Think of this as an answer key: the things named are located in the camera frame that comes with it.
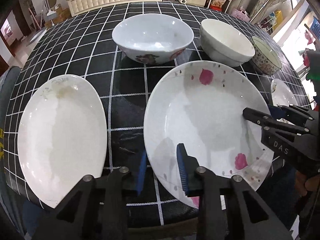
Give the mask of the right hand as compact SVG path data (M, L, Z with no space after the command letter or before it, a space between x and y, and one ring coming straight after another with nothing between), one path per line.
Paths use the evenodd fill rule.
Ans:
M308 191L314 192L319 186L319 175L307 178L299 171L296 172L295 187L301 196L306 196Z

